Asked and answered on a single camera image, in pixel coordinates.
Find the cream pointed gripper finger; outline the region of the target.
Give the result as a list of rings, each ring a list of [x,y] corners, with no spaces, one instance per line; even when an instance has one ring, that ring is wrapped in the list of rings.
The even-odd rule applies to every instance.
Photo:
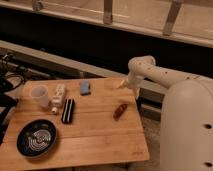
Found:
[[[126,87],[126,80],[122,80],[117,89],[123,89]]]

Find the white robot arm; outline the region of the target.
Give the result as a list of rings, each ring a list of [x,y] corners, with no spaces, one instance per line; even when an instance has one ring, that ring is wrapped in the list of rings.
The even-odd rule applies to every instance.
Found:
[[[120,86],[139,94],[148,78],[166,88],[160,126],[160,171],[213,171],[213,78],[159,67],[148,55],[128,62]]]

